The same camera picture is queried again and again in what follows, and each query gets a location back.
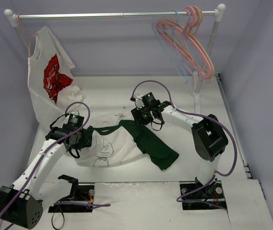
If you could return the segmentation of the white green raglan t-shirt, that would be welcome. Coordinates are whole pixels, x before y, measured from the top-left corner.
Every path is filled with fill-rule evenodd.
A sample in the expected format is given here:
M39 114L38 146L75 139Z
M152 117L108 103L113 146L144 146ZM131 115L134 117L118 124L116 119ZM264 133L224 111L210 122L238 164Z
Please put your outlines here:
M179 157L154 132L137 125L129 113L91 118L82 149L72 149L69 153L84 167L118 167L147 155L162 171Z

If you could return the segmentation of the blue wire hanger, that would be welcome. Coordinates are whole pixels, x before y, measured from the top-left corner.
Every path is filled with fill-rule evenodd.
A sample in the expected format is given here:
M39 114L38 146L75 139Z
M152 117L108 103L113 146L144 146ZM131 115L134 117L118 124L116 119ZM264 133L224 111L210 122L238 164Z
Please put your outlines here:
M167 58L181 77L183 83L189 81L190 68L185 59L185 49L181 44L181 31L178 28L178 12L175 21L159 20L152 23L152 31L162 46Z

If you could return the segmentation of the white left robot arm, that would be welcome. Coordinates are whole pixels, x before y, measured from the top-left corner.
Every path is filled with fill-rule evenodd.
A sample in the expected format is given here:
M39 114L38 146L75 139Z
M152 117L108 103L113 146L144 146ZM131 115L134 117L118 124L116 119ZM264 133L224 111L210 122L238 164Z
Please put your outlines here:
M73 201L78 197L78 179L74 177L63 174L51 185L44 185L62 156L86 146L84 126L89 118L76 112L65 117L68 121L62 127L50 126L43 146L22 175L12 185L0 188L0 219L31 230L42 213L60 199Z

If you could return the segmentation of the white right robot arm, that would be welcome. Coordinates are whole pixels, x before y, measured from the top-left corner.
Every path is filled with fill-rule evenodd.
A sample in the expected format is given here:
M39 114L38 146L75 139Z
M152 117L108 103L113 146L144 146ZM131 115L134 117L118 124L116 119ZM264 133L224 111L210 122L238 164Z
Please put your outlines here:
M223 129L207 118L186 115L173 108L168 101L144 104L136 99L136 108L131 113L139 125L147 125L159 120L161 125L170 123L192 134L195 150L202 159L195 178L195 192L200 197L207 197L213 190L210 180L215 175L220 155L228 145Z

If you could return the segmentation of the white shirt with red print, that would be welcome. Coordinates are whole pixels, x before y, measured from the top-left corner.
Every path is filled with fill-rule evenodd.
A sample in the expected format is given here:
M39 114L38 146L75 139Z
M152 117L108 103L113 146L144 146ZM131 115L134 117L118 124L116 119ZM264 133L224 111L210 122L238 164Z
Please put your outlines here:
M71 61L59 40L44 26L36 33L34 52L28 58L28 89L38 123L48 128L68 105L83 102L84 92L74 81Z

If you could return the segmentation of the pink hanger holding shirt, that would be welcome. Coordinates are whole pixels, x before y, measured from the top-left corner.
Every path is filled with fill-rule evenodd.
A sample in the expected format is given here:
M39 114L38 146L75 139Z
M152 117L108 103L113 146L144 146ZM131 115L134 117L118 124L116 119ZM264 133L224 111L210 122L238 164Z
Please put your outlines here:
M26 40L26 43L27 43L27 49L28 49L28 58L30 58L32 56L32 51L31 51L32 45L31 45L31 42L32 42L32 39L36 38L37 32L34 33L33 35L30 35L28 33L28 31L26 30L26 28L23 26L23 24L21 22L21 19L20 19L20 16L21 16L21 14L18 13L17 14L17 23L18 23L18 26L20 27L20 29L22 31L22 35L25 36L25 40Z

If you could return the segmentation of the metal clothes rack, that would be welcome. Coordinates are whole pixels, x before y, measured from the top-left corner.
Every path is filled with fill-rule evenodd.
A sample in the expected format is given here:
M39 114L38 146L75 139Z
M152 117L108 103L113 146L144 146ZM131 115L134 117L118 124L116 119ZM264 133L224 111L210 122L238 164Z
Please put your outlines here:
M196 23L200 14L194 7L189 7L187 11L180 10L178 19L183 21L188 19L188 15L194 13L191 22ZM4 15L15 29L22 44L27 48L25 36L17 23L17 14L10 9L4 10ZM169 63L168 58L163 58L162 62L166 67L162 67L157 62L153 67L149 66L149 59L141 61L136 54L149 57L163 54L163 51L154 51L152 48L140 51L128 48L127 51L115 52L115 48L126 48L128 45L153 45L159 47L159 42L152 31L152 23L159 20L175 21L175 11L161 12L114 12L114 13L70 13L70 14L26 14L20 16L23 26L30 35L36 33L41 26L49 26L65 47L76 47L85 42L90 44L91 54L100 53L110 57L118 57L112 65L106 67L91 67L89 70L81 69L81 76L84 75L171 75L176 71Z

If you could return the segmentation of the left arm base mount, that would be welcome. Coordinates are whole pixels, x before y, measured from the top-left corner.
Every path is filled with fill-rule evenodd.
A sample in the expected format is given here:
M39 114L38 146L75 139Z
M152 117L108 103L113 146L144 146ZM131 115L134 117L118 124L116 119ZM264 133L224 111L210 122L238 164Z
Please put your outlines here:
M61 175L58 177L59 180L65 180L71 184L70 194L61 198L57 203L94 203L94 195L95 195L95 186L94 184L81 184L77 178ZM64 213L92 213L93 208L84 205L77 204L60 204L49 207L48 213L52 213L51 217L51 226L54 230L61 230L65 224L65 216ZM54 216L56 213L59 213L62 217L62 225L60 227L56 227L54 224Z

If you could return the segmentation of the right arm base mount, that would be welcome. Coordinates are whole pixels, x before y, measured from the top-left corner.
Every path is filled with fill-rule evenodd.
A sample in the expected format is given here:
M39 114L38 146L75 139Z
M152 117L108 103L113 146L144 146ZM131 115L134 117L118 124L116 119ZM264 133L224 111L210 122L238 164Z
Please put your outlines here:
M179 200L184 211L227 210L222 182L217 179L202 190L180 198Z

